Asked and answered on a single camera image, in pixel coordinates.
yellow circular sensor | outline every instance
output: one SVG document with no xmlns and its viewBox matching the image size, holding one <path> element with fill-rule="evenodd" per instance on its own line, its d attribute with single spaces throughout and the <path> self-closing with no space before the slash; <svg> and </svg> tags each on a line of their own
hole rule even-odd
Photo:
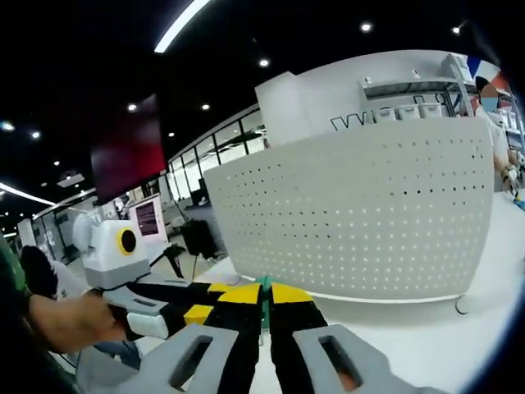
<svg viewBox="0 0 525 394">
<path fill-rule="evenodd" d="M 129 256 L 137 246 L 137 239 L 134 232 L 129 228 L 123 228 L 118 232 L 116 242 L 122 254 Z"/>
</svg>

white perforated panel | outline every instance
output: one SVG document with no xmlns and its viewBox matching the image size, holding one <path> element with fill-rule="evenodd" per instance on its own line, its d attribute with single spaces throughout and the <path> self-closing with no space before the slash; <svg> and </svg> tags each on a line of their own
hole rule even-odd
<svg viewBox="0 0 525 394">
<path fill-rule="evenodd" d="M 486 124 L 397 121 L 301 140 L 205 174 L 238 273 L 376 302 L 463 294 L 493 191 Z"/>
</svg>

screen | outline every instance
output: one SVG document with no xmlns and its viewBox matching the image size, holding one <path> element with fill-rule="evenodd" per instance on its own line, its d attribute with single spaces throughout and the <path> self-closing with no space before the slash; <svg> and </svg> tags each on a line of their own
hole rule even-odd
<svg viewBox="0 0 525 394">
<path fill-rule="evenodd" d="M 151 236 L 158 233 L 157 219 L 155 218 L 155 207 L 153 201 L 136 208 L 137 222 L 143 236 Z"/>
<path fill-rule="evenodd" d="M 91 151 L 101 204 L 124 194 L 166 169 L 155 96 L 120 115 Z"/>
</svg>

black ceiling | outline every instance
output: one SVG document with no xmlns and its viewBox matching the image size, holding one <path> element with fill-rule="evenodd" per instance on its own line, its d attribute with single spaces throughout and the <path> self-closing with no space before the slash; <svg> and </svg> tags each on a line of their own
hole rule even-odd
<svg viewBox="0 0 525 394">
<path fill-rule="evenodd" d="M 127 103 L 167 97 L 167 157 L 256 103 L 253 88 L 284 71 L 295 74 L 365 53 L 429 48 L 479 53 L 457 2 L 399 4 L 336 0 L 212 0 L 164 54 L 158 40 L 190 0 L 76 0 L 2 5 L 0 182 L 52 201 L 78 192 L 56 183 L 81 171 L 93 187 L 89 146 Z M 371 34 L 359 24 L 372 21 Z M 267 57 L 271 65 L 258 67 Z M 200 110 L 202 103 L 212 109 Z M 33 141 L 32 130 L 42 131 Z M 176 137 L 167 138 L 168 132 Z M 53 161 L 60 160 L 59 167 Z M 4 195 L 7 227 L 42 204 Z"/>
</svg>

face mask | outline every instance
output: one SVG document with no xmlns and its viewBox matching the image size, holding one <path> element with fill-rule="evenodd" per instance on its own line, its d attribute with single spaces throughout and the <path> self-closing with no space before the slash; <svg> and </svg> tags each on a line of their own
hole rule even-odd
<svg viewBox="0 0 525 394">
<path fill-rule="evenodd" d="M 497 97 L 482 97 L 482 107 L 487 112 L 492 112 L 498 108 Z"/>
</svg>

